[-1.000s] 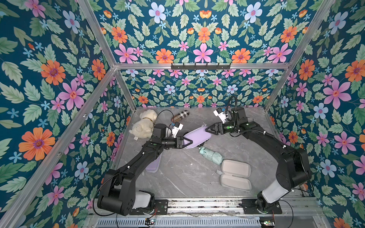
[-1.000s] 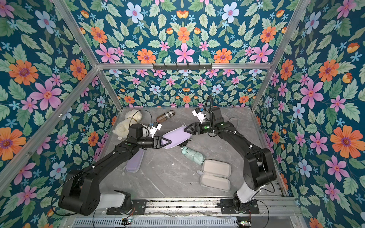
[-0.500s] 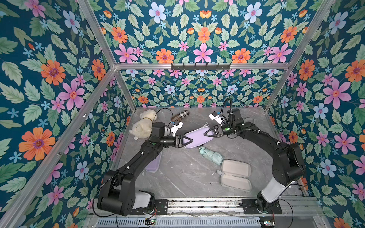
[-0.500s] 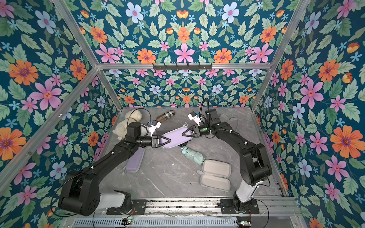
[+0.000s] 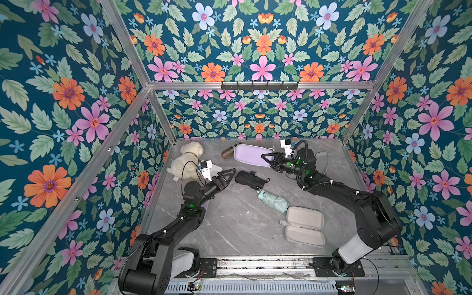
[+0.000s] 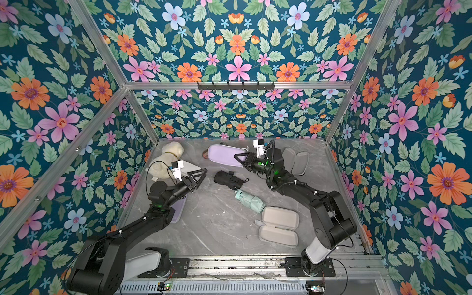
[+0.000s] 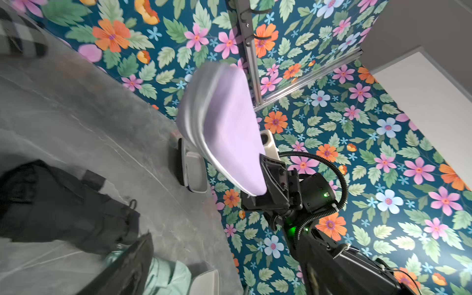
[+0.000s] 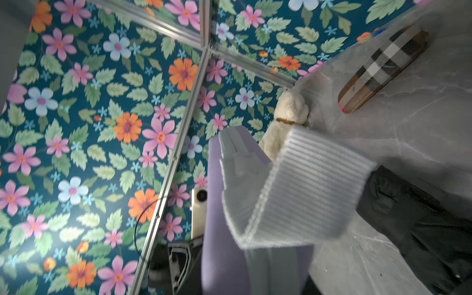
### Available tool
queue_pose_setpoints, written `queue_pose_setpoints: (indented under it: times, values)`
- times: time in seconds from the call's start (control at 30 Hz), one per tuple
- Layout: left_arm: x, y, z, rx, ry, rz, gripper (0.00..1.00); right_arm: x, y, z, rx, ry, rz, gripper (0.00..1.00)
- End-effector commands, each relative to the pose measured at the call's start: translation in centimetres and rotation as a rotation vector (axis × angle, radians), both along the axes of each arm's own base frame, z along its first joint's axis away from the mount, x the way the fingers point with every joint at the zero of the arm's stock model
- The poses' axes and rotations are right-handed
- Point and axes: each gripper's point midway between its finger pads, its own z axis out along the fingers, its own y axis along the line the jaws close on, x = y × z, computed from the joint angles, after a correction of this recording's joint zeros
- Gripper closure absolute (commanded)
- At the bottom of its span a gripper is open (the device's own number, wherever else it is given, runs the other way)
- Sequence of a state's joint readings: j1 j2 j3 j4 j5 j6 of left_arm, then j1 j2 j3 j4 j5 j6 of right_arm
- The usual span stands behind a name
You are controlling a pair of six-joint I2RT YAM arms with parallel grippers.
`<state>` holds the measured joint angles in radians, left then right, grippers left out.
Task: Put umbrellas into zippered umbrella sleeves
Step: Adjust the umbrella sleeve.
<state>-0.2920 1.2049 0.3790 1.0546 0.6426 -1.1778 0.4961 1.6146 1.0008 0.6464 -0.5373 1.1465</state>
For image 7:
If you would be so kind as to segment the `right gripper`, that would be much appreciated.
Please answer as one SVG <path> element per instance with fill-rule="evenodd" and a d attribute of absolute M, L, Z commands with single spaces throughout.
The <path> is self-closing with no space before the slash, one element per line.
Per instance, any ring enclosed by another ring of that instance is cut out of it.
<path fill-rule="evenodd" d="M 289 171 L 284 162 L 260 155 L 266 192 L 250 196 L 242 194 L 242 208 L 246 211 L 287 212 L 302 209 L 299 176 Z"/>

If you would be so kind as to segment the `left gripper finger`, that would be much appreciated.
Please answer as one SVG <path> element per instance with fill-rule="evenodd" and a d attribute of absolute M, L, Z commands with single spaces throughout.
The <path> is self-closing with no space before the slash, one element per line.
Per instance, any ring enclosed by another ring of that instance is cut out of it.
<path fill-rule="evenodd" d="M 141 236 L 78 295 L 142 295 L 154 254 L 151 234 Z"/>

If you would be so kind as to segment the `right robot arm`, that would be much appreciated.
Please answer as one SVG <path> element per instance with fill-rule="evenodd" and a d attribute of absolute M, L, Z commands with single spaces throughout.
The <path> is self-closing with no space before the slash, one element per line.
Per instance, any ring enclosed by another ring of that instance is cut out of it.
<path fill-rule="evenodd" d="M 369 259 L 340 235 L 317 228 L 322 222 L 334 230 L 334 217 L 348 201 L 342 172 L 328 159 L 307 152 L 282 152 L 282 157 L 307 157 L 327 166 L 340 182 L 340 200 L 319 173 L 300 175 L 280 160 L 260 155 L 266 191 L 242 200 L 246 211 L 261 211 L 273 230 L 280 229 L 290 255 L 300 267 L 309 295 L 419 295 L 420 285 L 405 270 L 382 259 Z"/>

